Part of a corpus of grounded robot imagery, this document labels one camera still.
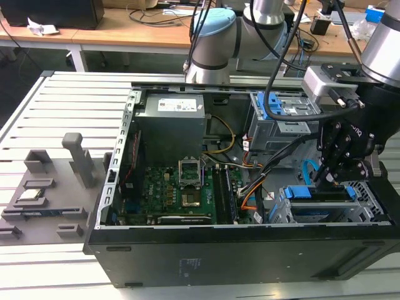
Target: wooden desk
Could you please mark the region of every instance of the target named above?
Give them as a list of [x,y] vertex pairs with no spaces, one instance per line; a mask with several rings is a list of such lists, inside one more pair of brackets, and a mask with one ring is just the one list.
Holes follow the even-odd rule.
[[[299,9],[299,0],[293,10]],[[316,0],[306,6],[306,14],[313,17],[321,4]],[[360,9],[346,9],[361,12]],[[175,18],[158,14],[144,17],[143,21],[160,21]],[[190,24],[190,17],[182,19],[185,25]],[[149,27],[129,19],[125,9],[105,9],[105,15],[96,30],[60,29],[60,34],[52,36],[35,36],[25,27],[10,27],[4,20],[7,31],[14,39],[26,48],[67,49],[71,51],[77,71],[87,71],[83,51],[116,51],[125,54],[124,64],[128,64],[127,53],[164,53],[187,54],[190,47],[189,33],[186,26]],[[301,28],[309,32],[310,23],[301,24]],[[325,36],[315,36],[319,41],[319,49],[313,53],[315,61],[352,61],[353,54],[347,44],[343,28],[330,25]],[[365,42],[358,42],[361,50]],[[15,47],[15,43],[0,29],[0,46]],[[290,56],[298,51],[297,41],[289,49]]]
[[[300,8],[299,1],[296,1],[296,4],[291,7],[291,9],[296,12]],[[321,8],[321,3],[317,2],[316,0],[312,0],[306,6],[305,13],[307,16],[312,18],[313,16],[317,15],[317,9]],[[363,13],[364,10],[356,9],[356,8],[345,8],[347,12],[354,12],[354,13]],[[310,32],[311,23],[301,23],[300,28]],[[309,39],[307,34],[303,34],[304,38]],[[313,35],[319,42],[318,50],[313,54],[313,56],[347,56],[352,57],[353,53],[347,43],[347,38],[344,33],[342,26],[335,26],[333,24],[329,25],[327,33],[325,36],[317,36]],[[364,50],[367,43],[365,41],[358,41],[357,42],[360,50]],[[295,39],[292,43],[292,46],[289,48],[289,54],[295,54],[298,51],[298,43]]]
[[[134,14],[139,19],[141,12]],[[158,14],[144,17],[146,22],[158,22],[176,18]],[[191,17],[181,19],[189,26]],[[165,48],[190,48],[189,29],[181,22],[176,27],[150,27],[130,20],[125,9],[106,9],[104,17],[96,30],[79,30],[72,38],[77,44],[108,44],[122,46],[151,46]]]

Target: blue drive bracket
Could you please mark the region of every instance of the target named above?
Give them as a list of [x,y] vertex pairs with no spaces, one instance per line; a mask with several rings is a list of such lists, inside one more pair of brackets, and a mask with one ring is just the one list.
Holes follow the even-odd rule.
[[[269,107],[274,114],[286,114],[282,108],[282,101],[278,99],[274,92],[269,93],[268,99]],[[257,106],[262,111],[262,117],[264,120],[272,120],[268,115],[264,107],[264,93],[258,92],[257,93]]]
[[[288,186],[284,189],[284,193],[287,199],[312,198],[309,188],[309,186]],[[346,192],[351,199],[357,199],[357,193],[351,186],[346,186]]]
[[357,199],[357,194],[356,191],[353,189],[351,186],[346,186],[346,191],[351,197],[351,199],[356,200]]
[[288,199],[311,198],[311,193],[307,186],[288,186],[284,192]]

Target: cardboard box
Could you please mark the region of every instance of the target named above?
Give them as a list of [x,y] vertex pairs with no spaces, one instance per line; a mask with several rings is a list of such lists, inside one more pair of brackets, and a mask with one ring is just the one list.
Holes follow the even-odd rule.
[[345,0],[344,7],[346,8],[367,8],[369,5],[386,5],[382,0]]
[[153,8],[158,0],[102,0],[105,8],[123,8],[129,4],[129,9]]

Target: yellow wire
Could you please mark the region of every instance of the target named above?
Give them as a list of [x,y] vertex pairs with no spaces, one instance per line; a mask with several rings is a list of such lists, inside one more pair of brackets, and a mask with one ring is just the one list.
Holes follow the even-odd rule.
[[206,154],[218,154],[218,153],[223,153],[223,152],[225,152],[225,151],[230,150],[230,149],[233,147],[234,143],[235,143],[235,134],[233,133],[233,130],[229,127],[229,125],[227,124],[227,122],[225,122],[224,120],[222,120],[219,116],[215,116],[215,115],[212,114],[211,117],[212,117],[212,118],[217,118],[217,119],[219,119],[219,120],[229,129],[229,131],[231,132],[232,141],[231,141],[231,143],[229,144],[229,146],[228,146],[227,148],[225,148],[225,149],[213,150],[213,151],[204,151],[203,153],[206,153]]

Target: metal work surface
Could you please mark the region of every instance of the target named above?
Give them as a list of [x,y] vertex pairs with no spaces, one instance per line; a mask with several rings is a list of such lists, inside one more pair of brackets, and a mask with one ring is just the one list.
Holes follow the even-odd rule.
[[[11,200],[26,171],[23,160],[30,149],[47,149],[50,158],[71,158],[61,141],[66,132],[80,132],[84,138],[82,146],[89,149],[92,158],[111,151],[131,81],[183,82],[183,77],[75,72],[41,77],[0,131],[0,211]],[[232,77],[231,82],[265,85],[267,78]],[[276,83],[299,86],[301,81],[280,79]],[[381,157],[397,190],[400,189],[399,137],[387,143]],[[85,256],[82,248],[82,244],[0,247],[0,298],[400,298],[400,254],[385,257],[348,281],[114,289],[96,258]]]

